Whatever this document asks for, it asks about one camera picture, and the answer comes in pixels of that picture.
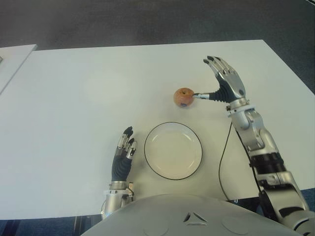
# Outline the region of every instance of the robotic hand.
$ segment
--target robotic hand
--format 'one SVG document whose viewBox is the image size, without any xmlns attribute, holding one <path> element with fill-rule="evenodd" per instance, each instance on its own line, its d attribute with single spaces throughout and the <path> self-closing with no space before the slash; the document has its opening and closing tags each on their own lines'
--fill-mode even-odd
<svg viewBox="0 0 315 236">
<path fill-rule="evenodd" d="M 117 144 L 112 165 L 112 182 L 101 210 L 102 219 L 133 201 L 133 185 L 126 182 L 137 149 L 137 142 L 134 138 L 130 139 L 132 134 L 133 130 L 130 126 L 124 131 Z"/>
<path fill-rule="evenodd" d="M 195 93 L 193 97 L 229 103 L 228 116 L 254 168 L 260 185 L 260 201 L 265 216 L 302 235 L 314 235 L 314 212 L 309 211 L 292 173 L 284 167 L 279 150 L 262 117 L 245 98 L 244 85 L 237 72 L 223 59 L 210 57 L 204 62 L 213 70 L 220 89 Z"/>
</svg>

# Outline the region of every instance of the black rubber finger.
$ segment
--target black rubber finger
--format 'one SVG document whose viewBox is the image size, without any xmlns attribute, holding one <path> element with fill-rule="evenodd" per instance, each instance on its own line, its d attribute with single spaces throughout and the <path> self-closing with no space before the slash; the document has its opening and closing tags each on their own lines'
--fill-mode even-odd
<svg viewBox="0 0 315 236">
<path fill-rule="evenodd" d="M 129 144 L 132 144 L 133 142 L 134 142 L 134 138 L 132 138 L 132 139 L 130 139 L 130 140 L 128 141 Z"/>
<path fill-rule="evenodd" d="M 125 131 L 124 134 L 127 134 L 127 137 L 129 138 L 133 134 L 132 126 L 128 127 Z"/>
<path fill-rule="evenodd" d="M 211 60 L 211 61 L 214 61 L 214 58 L 211 57 L 211 56 L 207 56 L 207 59 L 208 59 L 208 60 Z"/>
</svg>

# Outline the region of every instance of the black cable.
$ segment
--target black cable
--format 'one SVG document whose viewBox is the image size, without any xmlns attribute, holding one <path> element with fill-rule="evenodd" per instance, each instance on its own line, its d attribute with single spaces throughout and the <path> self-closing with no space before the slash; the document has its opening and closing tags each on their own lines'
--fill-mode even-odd
<svg viewBox="0 0 315 236">
<path fill-rule="evenodd" d="M 222 183 L 221 183 L 221 177 L 220 177 L 220 170 L 221 170 L 221 162 L 222 162 L 222 159 L 223 159 L 223 156 L 224 156 L 224 152 L 225 152 L 225 149 L 226 149 L 228 137 L 230 136 L 230 133 L 231 133 L 231 128 L 232 128 L 232 123 L 230 124 L 230 128 L 229 128 L 229 130 L 228 130 L 228 134 L 227 134 L 227 137 L 226 137 L 224 149 L 223 149 L 222 156 L 221 156 L 221 160 L 220 160 L 220 163 L 219 163 L 219 183 L 220 183 L 222 192 L 223 192 L 223 194 L 225 195 L 225 197 L 226 197 L 226 199 L 227 199 L 228 201 L 230 201 L 230 199 L 227 197 L 227 195 L 226 195 L 226 193 L 225 193 L 225 190 L 223 189 L 223 186 L 222 186 Z"/>
<path fill-rule="evenodd" d="M 261 189 L 260 189 L 260 187 L 259 187 L 258 180 L 257 180 L 257 178 L 256 178 L 255 169 L 254 169 L 254 167 L 253 167 L 253 165 L 252 165 L 252 160 L 251 160 L 251 158 L 250 158 L 250 156 L 249 156 L 249 154 L 248 154 L 248 152 L 247 152 L 246 147 L 245 147 L 245 146 L 243 145 L 243 143 L 242 143 L 241 136 L 239 135 L 239 133 L 238 133 L 237 131 L 236 131 L 236 133 L 237 133 L 237 136 L 238 136 L 238 138 L 240 139 L 241 144 L 242 144 L 242 146 L 243 146 L 243 148 L 244 148 L 244 150 L 245 150 L 245 152 L 246 152 L 247 158 L 248 158 L 248 160 L 250 161 L 250 166 L 251 166 L 251 168 L 252 168 L 252 174 L 254 175 L 254 179 L 255 179 L 257 188 L 258 188 L 259 192 L 261 193 Z"/>
</svg>

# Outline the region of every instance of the silver robotic forearm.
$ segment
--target silver robotic forearm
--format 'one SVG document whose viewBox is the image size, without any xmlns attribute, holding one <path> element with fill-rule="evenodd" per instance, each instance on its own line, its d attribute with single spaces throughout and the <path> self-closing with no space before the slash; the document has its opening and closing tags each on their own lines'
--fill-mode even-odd
<svg viewBox="0 0 315 236">
<path fill-rule="evenodd" d="M 132 185 L 132 183 L 127 184 L 126 181 L 111 182 L 106 194 L 106 201 L 100 212 L 102 219 L 133 201 Z"/>
<path fill-rule="evenodd" d="M 204 62 L 215 73 L 220 89 L 212 93 L 195 93 L 193 97 L 230 104 L 226 108 L 228 116 L 249 156 L 250 166 L 254 168 L 264 214 L 302 235 L 313 235 L 315 214 L 309 211 L 292 173 L 286 170 L 262 117 L 245 98 L 239 75 L 221 58 L 207 57 Z"/>
</svg>

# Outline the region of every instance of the apple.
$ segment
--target apple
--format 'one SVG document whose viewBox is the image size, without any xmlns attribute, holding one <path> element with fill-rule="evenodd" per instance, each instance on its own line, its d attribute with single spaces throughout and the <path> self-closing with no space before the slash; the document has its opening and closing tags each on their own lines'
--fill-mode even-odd
<svg viewBox="0 0 315 236">
<path fill-rule="evenodd" d="M 180 88 L 174 93 L 174 102 L 180 107 L 187 107 L 193 102 L 193 94 L 189 88 Z"/>
</svg>

